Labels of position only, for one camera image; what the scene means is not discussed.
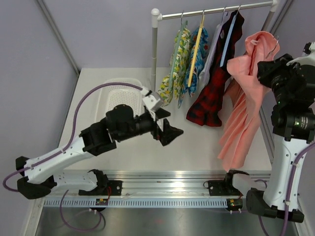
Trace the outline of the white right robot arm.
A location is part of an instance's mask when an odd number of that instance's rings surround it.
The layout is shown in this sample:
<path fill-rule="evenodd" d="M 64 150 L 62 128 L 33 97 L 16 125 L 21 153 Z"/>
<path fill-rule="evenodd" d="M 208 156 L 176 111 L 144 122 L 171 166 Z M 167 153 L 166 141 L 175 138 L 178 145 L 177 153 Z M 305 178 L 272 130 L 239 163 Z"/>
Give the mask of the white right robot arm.
<path fill-rule="evenodd" d="M 260 190 L 246 172 L 231 170 L 225 175 L 224 191 L 238 191 L 246 198 L 248 212 L 269 218 L 301 223 L 297 195 L 303 161 L 315 145 L 315 55 L 292 58 L 285 54 L 274 61 L 261 61 L 254 80 L 243 86 L 271 89 L 276 104 L 271 120 L 274 133 L 274 161 L 268 186 Z"/>

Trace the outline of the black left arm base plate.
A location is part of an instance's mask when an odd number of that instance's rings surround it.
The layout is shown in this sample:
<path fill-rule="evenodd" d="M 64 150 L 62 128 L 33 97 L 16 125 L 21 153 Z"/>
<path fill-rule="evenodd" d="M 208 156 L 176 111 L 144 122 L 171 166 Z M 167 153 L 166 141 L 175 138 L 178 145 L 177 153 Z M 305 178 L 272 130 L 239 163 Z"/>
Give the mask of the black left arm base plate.
<path fill-rule="evenodd" d="M 97 187 L 91 191 L 79 190 L 79 196 L 120 196 L 123 182 L 121 180 L 109 180 L 105 187 Z"/>

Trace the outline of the pink pleated skirt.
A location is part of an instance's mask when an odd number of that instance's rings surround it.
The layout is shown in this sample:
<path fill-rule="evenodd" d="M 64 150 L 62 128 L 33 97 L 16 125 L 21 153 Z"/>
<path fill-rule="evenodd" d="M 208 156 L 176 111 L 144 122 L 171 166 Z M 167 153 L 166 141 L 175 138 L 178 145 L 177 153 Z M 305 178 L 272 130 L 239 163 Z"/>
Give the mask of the pink pleated skirt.
<path fill-rule="evenodd" d="M 257 78 L 259 61 L 252 56 L 253 46 L 250 45 L 250 40 L 260 34 L 272 35 L 259 31 L 248 36 L 245 40 L 246 53 L 227 62 L 227 72 L 233 80 L 224 94 L 231 99 L 233 109 L 219 141 L 221 151 L 218 155 L 225 171 L 243 167 L 260 127 L 260 107 L 264 96 L 270 91 Z"/>

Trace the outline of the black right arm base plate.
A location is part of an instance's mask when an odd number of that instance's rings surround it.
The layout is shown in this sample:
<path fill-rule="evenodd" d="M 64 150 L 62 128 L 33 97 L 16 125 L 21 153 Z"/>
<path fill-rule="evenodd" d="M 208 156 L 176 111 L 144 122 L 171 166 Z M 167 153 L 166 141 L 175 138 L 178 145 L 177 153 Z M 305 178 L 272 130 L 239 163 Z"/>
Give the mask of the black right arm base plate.
<path fill-rule="evenodd" d="M 210 196 L 242 196 L 241 192 L 225 180 L 209 180 L 203 183 Z"/>

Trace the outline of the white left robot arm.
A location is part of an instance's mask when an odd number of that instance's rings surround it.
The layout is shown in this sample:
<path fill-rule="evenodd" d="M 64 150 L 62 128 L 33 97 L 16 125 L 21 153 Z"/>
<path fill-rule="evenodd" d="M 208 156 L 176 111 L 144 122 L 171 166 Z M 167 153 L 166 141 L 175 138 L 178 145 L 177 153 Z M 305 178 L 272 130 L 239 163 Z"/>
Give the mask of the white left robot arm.
<path fill-rule="evenodd" d="M 110 194 L 109 180 L 101 170 L 92 169 L 86 174 L 68 173 L 65 168 L 79 161 L 99 156 L 116 149 L 117 142 L 150 133 L 162 146 L 170 144 L 183 134 L 183 130 L 170 125 L 170 113 L 162 108 L 148 109 L 139 116 L 125 104 L 108 111 L 101 121 L 71 141 L 43 156 L 16 159 L 16 170 L 22 177 L 17 180 L 17 191 L 29 200 L 45 197 L 56 190 L 78 191 L 80 196 Z"/>

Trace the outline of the pink skirt hanger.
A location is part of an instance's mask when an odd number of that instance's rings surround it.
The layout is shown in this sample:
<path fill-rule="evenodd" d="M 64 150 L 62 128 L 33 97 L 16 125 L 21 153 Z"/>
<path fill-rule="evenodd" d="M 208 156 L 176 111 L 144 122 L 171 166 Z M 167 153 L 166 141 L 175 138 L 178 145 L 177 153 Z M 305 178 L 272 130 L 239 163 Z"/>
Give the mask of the pink skirt hanger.
<path fill-rule="evenodd" d="M 272 61 L 279 51 L 279 41 L 273 35 L 260 34 L 250 40 L 250 45 L 253 46 L 252 56 L 256 61 Z"/>

